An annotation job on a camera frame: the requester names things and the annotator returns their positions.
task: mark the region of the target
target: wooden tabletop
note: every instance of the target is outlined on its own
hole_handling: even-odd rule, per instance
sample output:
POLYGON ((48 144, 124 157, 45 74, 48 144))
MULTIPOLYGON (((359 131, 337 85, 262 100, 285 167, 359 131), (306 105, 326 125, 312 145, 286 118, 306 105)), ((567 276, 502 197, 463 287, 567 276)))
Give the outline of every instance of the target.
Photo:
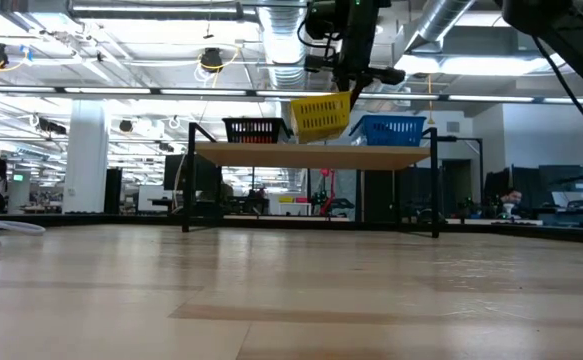
POLYGON ((430 156, 429 148, 297 144, 200 143, 196 152, 220 166, 400 170, 430 156))

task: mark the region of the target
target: fluorescent light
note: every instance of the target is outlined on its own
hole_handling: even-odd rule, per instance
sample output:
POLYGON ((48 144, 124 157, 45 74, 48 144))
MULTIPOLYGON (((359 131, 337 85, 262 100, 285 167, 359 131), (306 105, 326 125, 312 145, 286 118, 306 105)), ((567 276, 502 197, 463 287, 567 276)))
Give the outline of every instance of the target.
POLYGON ((26 167, 35 167, 35 168, 41 167, 40 165, 34 164, 34 163, 17 163, 17 165, 26 166, 26 167))
POLYGON ((83 93, 83 94, 150 94, 149 89, 138 88, 65 88, 68 93, 83 93))
POLYGON ((319 92, 319 91, 256 91, 258 96, 269 96, 269 97, 307 97, 307 96, 325 96, 333 95, 331 92, 319 92))
POLYGON ((499 102, 499 103, 521 103, 533 102, 532 97, 525 96, 479 96, 479 95, 451 95, 449 101, 475 101, 475 102, 499 102))
POLYGON ((210 89, 163 89, 164 95, 216 95, 216 96, 244 96, 244 90, 210 90, 210 89))
POLYGON ((440 72, 453 75, 521 76, 538 68, 536 59, 458 56, 446 59, 440 72))
MULTIPOLYGON (((159 6, 74 6, 73 11, 116 11, 116 12, 200 12, 200 13, 225 13, 231 11, 227 8, 195 8, 195 7, 159 7, 159 6)), ((255 15, 255 11, 244 11, 247 15, 255 15)))
MULTIPOLYGON (((583 105, 582 98, 578 98, 578 101, 580 102, 580 104, 583 105)), ((571 98, 546 98, 546 99, 544 99, 543 103, 544 104, 571 105, 571 104, 573 104, 573 101, 571 101, 571 98)))
POLYGON ((360 99, 379 99, 379 100, 428 100, 435 101, 438 100, 438 95, 428 95, 428 94, 381 94, 381 93, 362 93, 360 94, 360 99))
POLYGON ((35 93, 45 93, 45 92, 55 92, 52 87, 45 86, 0 86, 0 92, 35 92, 35 93))
POLYGON ((436 59, 414 55, 403 55, 394 68, 404 70, 407 74, 440 72, 440 64, 436 59))

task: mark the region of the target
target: black basket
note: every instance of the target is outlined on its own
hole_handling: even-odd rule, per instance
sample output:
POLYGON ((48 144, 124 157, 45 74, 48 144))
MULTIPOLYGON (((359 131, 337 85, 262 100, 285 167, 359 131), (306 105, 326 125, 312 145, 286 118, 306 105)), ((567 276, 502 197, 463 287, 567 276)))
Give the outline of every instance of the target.
POLYGON ((291 136, 282 118, 226 118, 229 142, 241 144, 275 144, 291 136))

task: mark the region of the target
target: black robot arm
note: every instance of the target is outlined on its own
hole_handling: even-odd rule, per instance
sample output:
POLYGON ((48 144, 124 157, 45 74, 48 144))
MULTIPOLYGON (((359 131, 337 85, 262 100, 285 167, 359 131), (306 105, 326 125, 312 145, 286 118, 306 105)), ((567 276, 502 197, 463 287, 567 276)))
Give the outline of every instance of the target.
POLYGON ((583 14, 572 0, 495 0, 518 31, 547 43, 583 79, 583 14))

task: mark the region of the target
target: ceiling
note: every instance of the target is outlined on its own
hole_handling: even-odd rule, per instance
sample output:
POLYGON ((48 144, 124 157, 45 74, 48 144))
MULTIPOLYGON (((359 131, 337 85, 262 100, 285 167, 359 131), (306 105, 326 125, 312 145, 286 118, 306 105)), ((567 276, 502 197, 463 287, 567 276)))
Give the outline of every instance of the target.
MULTIPOLYGON (((471 71, 475 74, 471 74, 471 71, 465 74, 463 72, 466 69, 458 67, 457 64, 455 67, 452 66, 453 58, 457 58, 457 54, 449 56, 443 52, 435 55, 404 57, 397 55, 396 37, 401 27, 417 21, 425 2, 396 1, 392 3, 391 8, 382 9, 371 64, 393 67, 397 63, 396 67, 406 68, 409 76, 405 83, 397 87, 377 83, 370 86, 371 91, 563 96, 559 84, 553 75, 547 72, 544 60, 536 61, 527 69, 528 71, 525 70, 527 72, 525 74, 507 76, 496 74, 496 70, 511 68, 510 65, 491 67, 473 65, 471 71), (427 64, 433 64, 433 70, 427 71, 427 64), (476 72, 475 69, 478 68, 483 70, 476 72), (430 76, 417 74, 423 72, 431 74, 430 76)), ((44 2, 29 0, 29 3, 44 2)), ((256 14, 259 11, 258 7, 250 6, 255 4, 254 1, 242 4, 247 14, 256 14)), ((235 3, 227 5, 227 2, 220 4, 208 1, 202 3, 140 0, 74 1, 74 6, 107 5, 145 6, 145 9, 150 6, 163 8, 186 6, 190 10, 198 9, 204 13, 211 13, 208 10, 214 6, 235 6, 235 3)), ((583 2, 578 6, 583 11, 583 2)), ((177 19, 168 13, 167 15, 147 13, 146 16, 134 18, 125 14, 116 15, 115 18, 91 14, 77 17, 76 14, 79 12, 61 10, 49 9, 32 13, 29 17, 0 12, 0 43, 7 45, 6 52, 9 56, 7 70, 13 69, 0 72, 0 85, 271 89, 273 87, 270 72, 282 68, 297 69, 302 66, 301 63, 272 63, 271 54, 267 53, 263 43, 266 29, 254 22, 191 21, 177 19), (221 50, 226 65, 217 76, 202 71, 198 61, 204 49, 211 47, 221 50)), ((482 33, 486 31, 484 29, 515 33, 502 20, 492 1, 480 0, 460 18, 448 35, 448 43, 455 44, 456 41, 451 39, 462 40, 467 36, 466 33, 482 33)), ((315 50, 308 53, 318 54, 315 50)), ((520 58, 519 54, 513 55, 515 56, 500 58, 520 58)), ((537 57, 537 54, 531 52, 522 58, 526 61, 525 64, 529 65, 529 61, 534 57, 537 57)), ((565 66, 563 71, 574 85, 576 93, 583 96, 583 81, 577 74, 572 73, 568 66, 565 66)), ((322 91, 332 89, 330 74, 326 72, 308 75, 304 84, 297 88, 322 91)), ((57 140, 54 142, 39 141, 37 139, 45 139, 49 135, 41 133, 32 125, 39 117, 61 124, 70 131, 71 101, 70 98, 0 94, 0 137, 21 138, 0 141, 0 151, 9 153, 14 162, 16 158, 20 158, 24 159, 20 160, 23 163, 37 164, 36 166, 41 168, 50 165, 53 168, 48 168, 49 170, 61 174, 66 139, 55 136, 57 140)), ((134 170, 135 174, 142 174, 161 169, 161 163, 152 165, 143 161, 162 154, 155 143, 148 141, 155 136, 166 143, 171 143, 175 151, 179 152, 186 148, 186 141, 182 140, 186 139, 188 122, 201 122, 214 136, 224 139, 226 138, 222 123, 224 117, 272 117, 280 116, 283 111, 279 103, 269 101, 261 103, 150 99, 105 101, 112 119, 110 159, 118 166, 125 163, 125 167, 130 169, 129 178, 134 175, 134 170), (118 124, 122 120, 142 123, 138 128, 146 129, 142 132, 121 132, 118 124)), ((360 101, 357 106, 368 111, 410 110, 417 113, 428 109, 429 103, 366 100, 360 101)), ((470 102, 435 103, 434 108, 464 111, 467 116, 472 116, 483 110, 484 105, 470 102)))

